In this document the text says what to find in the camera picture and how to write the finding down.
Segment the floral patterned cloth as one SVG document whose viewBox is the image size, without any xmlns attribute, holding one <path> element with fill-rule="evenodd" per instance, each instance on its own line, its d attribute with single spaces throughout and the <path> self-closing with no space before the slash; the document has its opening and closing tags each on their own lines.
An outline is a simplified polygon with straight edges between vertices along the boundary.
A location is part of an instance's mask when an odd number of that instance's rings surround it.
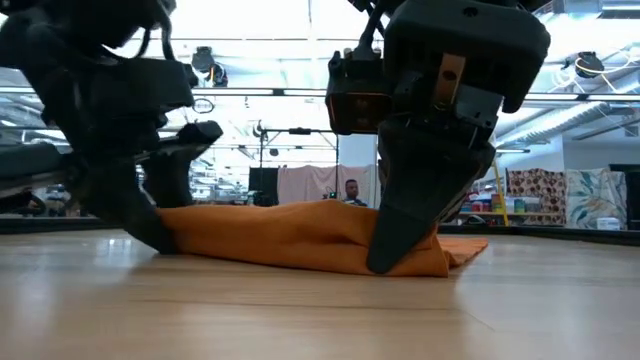
<svg viewBox="0 0 640 360">
<path fill-rule="evenodd" d="M 623 172 L 609 168 L 567 170 L 566 226 L 598 230 L 601 218 L 627 229 L 627 185 Z"/>
</svg>

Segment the pink hanging cloth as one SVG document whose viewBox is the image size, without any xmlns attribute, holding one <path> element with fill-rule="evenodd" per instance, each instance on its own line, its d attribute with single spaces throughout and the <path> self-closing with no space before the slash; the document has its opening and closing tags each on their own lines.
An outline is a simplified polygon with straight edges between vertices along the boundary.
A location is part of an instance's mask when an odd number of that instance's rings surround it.
<svg viewBox="0 0 640 360">
<path fill-rule="evenodd" d="M 359 185 L 358 198 L 369 207 L 377 207 L 380 202 L 380 184 L 377 167 L 332 167 L 303 166 L 278 169 L 277 195 L 280 204 L 318 201 L 324 194 L 336 192 L 339 200 L 346 196 L 347 180 L 356 180 Z"/>
</svg>

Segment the black overhead stand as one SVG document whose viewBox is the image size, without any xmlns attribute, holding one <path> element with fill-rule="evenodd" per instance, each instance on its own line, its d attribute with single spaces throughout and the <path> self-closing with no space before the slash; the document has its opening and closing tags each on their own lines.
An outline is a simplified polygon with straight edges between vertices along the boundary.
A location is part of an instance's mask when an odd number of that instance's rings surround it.
<svg viewBox="0 0 640 360">
<path fill-rule="evenodd" d="M 328 144 L 330 144 L 330 141 L 326 138 L 325 133 L 331 133 L 331 130 L 321 130 L 321 129 L 311 129 L 311 128 L 303 128 L 303 127 L 296 127 L 296 128 L 289 128 L 289 129 L 273 129 L 273 128 L 262 128 L 261 126 L 257 127 L 257 131 L 259 132 L 259 139 L 260 139 L 260 144 L 259 144 L 259 169 L 260 169 L 260 181 L 259 181 L 259 185 L 260 185 L 260 189 L 263 189 L 263 175 L 264 175 L 264 171 L 263 171 L 263 163 L 264 163 L 264 149 L 266 147 L 266 136 L 268 133 L 274 133 L 274 137 L 273 139 L 275 139 L 276 137 L 278 137 L 281 133 L 288 133 L 290 135 L 298 135 L 298 136 L 309 136 L 311 134 L 320 134 Z M 340 143 L 340 139 L 338 135 L 335 135 L 336 140 L 335 143 L 332 145 L 332 148 L 335 152 L 335 184 L 334 187 L 332 188 L 333 193 L 330 193 L 328 195 L 329 198 L 332 199 L 337 199 L 339 196 L 339 143 Z"/>
</svg>

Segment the brown patterned cloth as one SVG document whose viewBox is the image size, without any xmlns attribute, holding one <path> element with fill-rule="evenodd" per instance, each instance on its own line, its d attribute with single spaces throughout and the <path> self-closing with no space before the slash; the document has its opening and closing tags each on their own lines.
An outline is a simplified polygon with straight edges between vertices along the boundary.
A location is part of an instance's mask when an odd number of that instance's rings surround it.
<svg viewBox="0 0 640 360">
<path fill-rule="evenodd" d="M 565 173 L 541 168 L 508 170 L 507 194 L 513 197 L 534 198 L 539 209 L 527 216 L 524 225 L 565 226 L 567 181 Z"/>
</svg>

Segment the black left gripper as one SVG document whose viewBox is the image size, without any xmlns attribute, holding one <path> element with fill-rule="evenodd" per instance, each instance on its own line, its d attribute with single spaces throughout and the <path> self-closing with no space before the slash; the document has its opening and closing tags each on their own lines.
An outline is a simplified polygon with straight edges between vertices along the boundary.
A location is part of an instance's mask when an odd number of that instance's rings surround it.
<svg viewBox="0 0 640 360">
<path fill-rule="evenodd" d="M 175 135 L 162 138 L 158 129 L 166 114 L 107 118 L 85 104 L 86 88 L 100 67 L 126 59 L 97 41 L 81 38 L 31 38 L 21 42 L 20 71 L 44 105 L 43 119 L 57 125 L 73 150 L 91 160 L 142 160 L 144 190 L 160 208 L 194 204 L 191 164 L 222 135 L 216 121 L 188 123 Z M 135 168 L 99 168 L 73 187 L 73 197 L 92 215 L 118 225 L 160 254 L 178 254 L 172 231 L 141 192 Z"/>
</svg>

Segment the small black monitor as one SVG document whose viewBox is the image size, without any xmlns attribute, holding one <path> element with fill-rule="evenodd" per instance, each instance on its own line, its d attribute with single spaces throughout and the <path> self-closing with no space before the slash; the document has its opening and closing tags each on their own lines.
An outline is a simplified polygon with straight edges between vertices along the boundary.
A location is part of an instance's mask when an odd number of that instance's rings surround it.
<svg viewBox="0 0 640 360">
<path fill-rule="evenodd" d="M 253 204 L 262 207 L 275 206 L 278 200 L 278 168 L 256 167 L 249 169 L 249 192 Z"/>
</svg>

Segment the black cabinet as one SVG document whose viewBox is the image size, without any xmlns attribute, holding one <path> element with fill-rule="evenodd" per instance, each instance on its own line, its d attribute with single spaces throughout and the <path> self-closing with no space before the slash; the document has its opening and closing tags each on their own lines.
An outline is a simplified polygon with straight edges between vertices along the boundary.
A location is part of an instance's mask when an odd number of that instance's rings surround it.
<svg viewBox="0 0 640 360">
<path fill-rule="evenodd" d="M 627 228 L 640 231 L 640 164 L 610 164 L 609 167 L 625 176 Z"/>
</svg>

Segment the shelf with colourful boxes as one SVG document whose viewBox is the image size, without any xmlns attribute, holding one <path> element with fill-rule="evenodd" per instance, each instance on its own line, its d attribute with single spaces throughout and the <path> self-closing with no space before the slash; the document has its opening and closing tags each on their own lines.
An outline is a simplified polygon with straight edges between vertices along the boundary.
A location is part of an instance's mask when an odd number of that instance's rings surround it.
<svg viewBox="0 0 640 360">
<path fill-rule="evenodd" d="M 498 193 L 470 193 L 463 200 L 462 214 L 503 214 L 506 201 Z"/>
</svg>

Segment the person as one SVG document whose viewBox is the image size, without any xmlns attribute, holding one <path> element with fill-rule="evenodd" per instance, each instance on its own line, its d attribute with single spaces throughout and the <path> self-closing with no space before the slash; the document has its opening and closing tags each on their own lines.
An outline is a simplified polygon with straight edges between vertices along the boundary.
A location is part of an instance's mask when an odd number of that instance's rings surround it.
<svg viewBox="0 0 640 360">
<path fill-rule="evenodd" d="M 355 179 L 349 179 L 345 182 L 345 198 L 344 202 L 361 207 L 367 207 L 368 204 L 358 198 L 359 185 Z"/>
</svg>

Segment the orange towel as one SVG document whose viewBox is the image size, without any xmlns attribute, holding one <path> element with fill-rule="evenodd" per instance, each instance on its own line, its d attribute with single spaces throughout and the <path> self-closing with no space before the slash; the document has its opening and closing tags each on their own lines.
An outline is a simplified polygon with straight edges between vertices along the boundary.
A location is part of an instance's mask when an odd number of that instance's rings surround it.
<svg viewBox="0 0 640 360">
<path fill-rule="evenodd" d="M 183 254 L 265 266 L 373 276 L 378 211 L 337 200 L 274 207 L 192 205 L 157 210 Z"/>
</svg>

